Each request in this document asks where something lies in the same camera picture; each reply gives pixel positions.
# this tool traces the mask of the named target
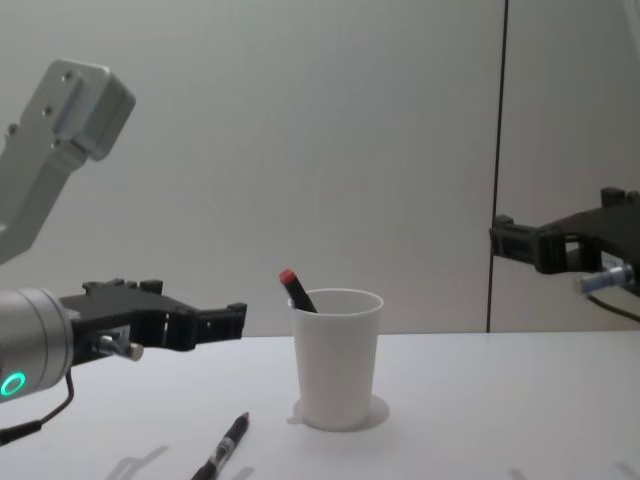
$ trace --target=green light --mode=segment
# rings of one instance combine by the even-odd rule
[[[0,395],[10,397],[18,393],[27,383],[27,376],[22,372],[14,372],[9,375],[0,387]]]

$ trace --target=gray wall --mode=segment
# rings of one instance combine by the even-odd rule
[[[640,188],[640,61],[620,0],[512,0],[498,211],[543,225]],[[492,330],[637,328],[545,277],[496,259]],[[623,291],[602,296],[638,310]]]
[[[387,332],[483,330],[501,22],[502,0],[3,2],[0,125],[58,57],[138,105],[0,286],[160,277],[282,334],[292,266],[381,294]]]

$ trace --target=white paper cup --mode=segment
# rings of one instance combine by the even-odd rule
[[[363,424],[371,408],[384,302],[362,290],[308,294],[319,313],[291,309],[302,418],[321,430],[349,430]]]

